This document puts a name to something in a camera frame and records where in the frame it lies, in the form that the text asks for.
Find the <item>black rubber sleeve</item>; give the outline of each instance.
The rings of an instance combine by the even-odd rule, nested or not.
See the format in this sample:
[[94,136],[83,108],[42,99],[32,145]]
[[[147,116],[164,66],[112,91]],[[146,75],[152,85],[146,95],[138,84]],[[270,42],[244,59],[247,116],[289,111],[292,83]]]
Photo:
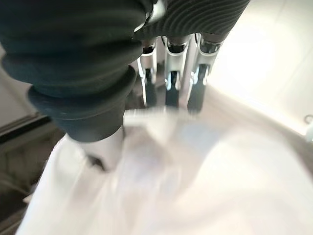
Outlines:
[[142,53],[134,29],[152,0],[1,0],[2,65],[72,138],[91,142],[123,122]]
[[233,28],[250,0],[168,0],[165,16],[135,33],[137,39],[182,37],[207,33],[221,42]]

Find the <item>silver robotic finger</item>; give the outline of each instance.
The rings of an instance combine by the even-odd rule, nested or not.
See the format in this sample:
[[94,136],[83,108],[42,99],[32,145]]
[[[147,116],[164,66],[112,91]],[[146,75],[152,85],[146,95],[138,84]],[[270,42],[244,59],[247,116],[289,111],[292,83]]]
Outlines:
[[179,91],[182,87],[189,36],[165,38],[165,105],[179,106]]
[[157,49],[156,40],[143,41],[143,53],[137,59],[138,71],[141,77],[143,101],[145,107],[157,104],[155,83],[157,80]]
[[190,113],[199,113],[202,109],[207,79],[222,45],[222,42],[210,42],[205,34],[200,35],[197,41],[196,54],[194,57],[195,61],[188,93],[187,108]]

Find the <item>wrinkled fabric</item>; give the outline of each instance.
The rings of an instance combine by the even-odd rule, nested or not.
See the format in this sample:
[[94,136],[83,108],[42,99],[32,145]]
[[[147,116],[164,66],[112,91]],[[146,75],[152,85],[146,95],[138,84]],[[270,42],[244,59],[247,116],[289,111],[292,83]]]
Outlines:
[[312,181],[284,141],[141,114],[110,172],[60,140],[17,235],[312,234]]

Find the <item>white fabric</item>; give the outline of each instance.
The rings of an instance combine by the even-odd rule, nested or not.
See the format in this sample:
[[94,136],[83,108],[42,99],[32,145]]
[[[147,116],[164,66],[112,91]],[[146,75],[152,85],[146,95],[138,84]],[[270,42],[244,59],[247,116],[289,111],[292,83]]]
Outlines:
[[283,142],[135,115],[112,172],[59,141],[17,235],[313,234],[312,181]]

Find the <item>robotic hand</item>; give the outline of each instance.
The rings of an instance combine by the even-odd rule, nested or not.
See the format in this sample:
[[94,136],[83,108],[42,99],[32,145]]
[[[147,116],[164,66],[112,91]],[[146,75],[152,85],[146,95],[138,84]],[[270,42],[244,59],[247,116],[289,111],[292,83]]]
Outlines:
[[28,96],[80,142],[95,142],[123,124],[125,100],[142,53],[146,103],[155,102],[154,39],[166,36],[167,105],[177,106],[188,35],[199,33],[191,111],[199,111],[206,75],[249,0],[23,0],[0,2],[2,64],[32,83]]

